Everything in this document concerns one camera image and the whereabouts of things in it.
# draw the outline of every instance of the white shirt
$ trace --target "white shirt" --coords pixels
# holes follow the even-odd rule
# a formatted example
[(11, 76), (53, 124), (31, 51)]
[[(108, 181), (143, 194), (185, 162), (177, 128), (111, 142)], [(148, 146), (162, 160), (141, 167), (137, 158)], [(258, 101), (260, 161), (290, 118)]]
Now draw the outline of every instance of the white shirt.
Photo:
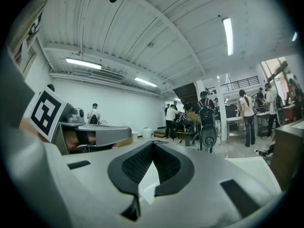
[(89, 111), (89, 112), (87, 113), (86, 117), (87, 117), (87, 119), (89, 119), (89, 121), (90, 121), (90, 119), (91, 119), (91, 117), (92, 117), (93, 115), (96, 115), (97, 119), (100, 119), (100, 113), (99, 113), (99, 111), (98, 111), (97, 109), (92, 109), (91, 111)]
[[(246, 97), (248, 99), (249, 106), (248, 106), (246, 100), (244, 99), (244, 97)], [(242, 110), (244, 110), (244, 116), (252, 116), (255, 114), (252, 109), (252, 98), (251, 97), (244, 95), (243, 98), (241, 98), (239, 102), (241, 105), (243, 105)]]
[(174, 121), (175, 119), (175, 114), (178, 114), (179, 112), (171, 107), (168, 108), (167, 110), (167, 115), (166, 115), (166, 120), (169, 121)]
[(276, 109), (276, 90), (274, 88), (271, 88), (266, 93), (266, 102), (270, 103), (269, 107), (269, 114), (274, 115), (277, 112)]

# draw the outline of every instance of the white pillar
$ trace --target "white pillar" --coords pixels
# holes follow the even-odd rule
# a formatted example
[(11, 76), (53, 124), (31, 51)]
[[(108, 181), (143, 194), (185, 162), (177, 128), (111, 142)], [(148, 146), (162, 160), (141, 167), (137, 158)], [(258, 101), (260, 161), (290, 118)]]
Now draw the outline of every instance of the white pillar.
[(198, 95), (198, 100), (200, 100), (200, 93), (205, 91), (204, 84), (202, 80), (198, 80), (195, 82), (196, 94)]
[(224, 102), (224, 96), (223, 92), (220, 88), (220, 83), (217, 77), (213, 78), (215, 82), (215, 89), (217, 91), (218, 96), (218, 105), (219, 105), (219, 111), (220, 111), (220, 122), (221, 122), (221, 140), (226, 141), (227, 140), (227, 117), (226, 117), (226, 109), (225, 109), (225, 102)]

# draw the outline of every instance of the black and white fiducial marker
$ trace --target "black and white fiducial marker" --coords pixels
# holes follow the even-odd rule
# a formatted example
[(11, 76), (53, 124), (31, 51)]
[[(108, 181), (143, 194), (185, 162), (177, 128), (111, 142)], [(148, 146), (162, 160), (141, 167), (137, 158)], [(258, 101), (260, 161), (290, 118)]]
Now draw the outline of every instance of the black and white fiducial marker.
[(66, 104), (48, 87), (39, 95), (29, 121), (48, 141), (51, 141), (53, 137), (57, 122)]

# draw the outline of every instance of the metal railing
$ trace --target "metal railing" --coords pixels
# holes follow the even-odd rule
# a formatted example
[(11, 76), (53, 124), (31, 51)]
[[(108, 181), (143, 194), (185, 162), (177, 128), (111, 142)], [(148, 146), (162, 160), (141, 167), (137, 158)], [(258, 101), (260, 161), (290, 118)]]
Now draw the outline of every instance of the metal railing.
[[(224, 85), (221, 85), (220, 87), (221, 87), (222, 92), (227, 92), (227, 91), (231, 91), (231, 90), (235, 90), (235, 89), (242, 89), (247, 86), (253, 86), (253, 85), (258, 85), (258, 84), (260, 84), (258, 78), (257, 78), (257, 76), (254, 76), (254, 77), (238, 80), (235, 82), (231, 82), (228, 84), (224, 84)], [(208, 91), (209, 91), (209, 95), (214, 95), (217, 93), (215, 87), (208, 88)]]

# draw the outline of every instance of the cardboard box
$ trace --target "cardboard box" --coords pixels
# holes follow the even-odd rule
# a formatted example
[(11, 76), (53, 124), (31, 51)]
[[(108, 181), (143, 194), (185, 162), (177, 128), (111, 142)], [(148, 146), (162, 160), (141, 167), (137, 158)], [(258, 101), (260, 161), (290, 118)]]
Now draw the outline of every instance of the cardboard box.
[(130, 145), (130, 144), (132, 144), (132, 136), (126, 140), (122, 140), (122, 141), (118, 142), (118, 148)]

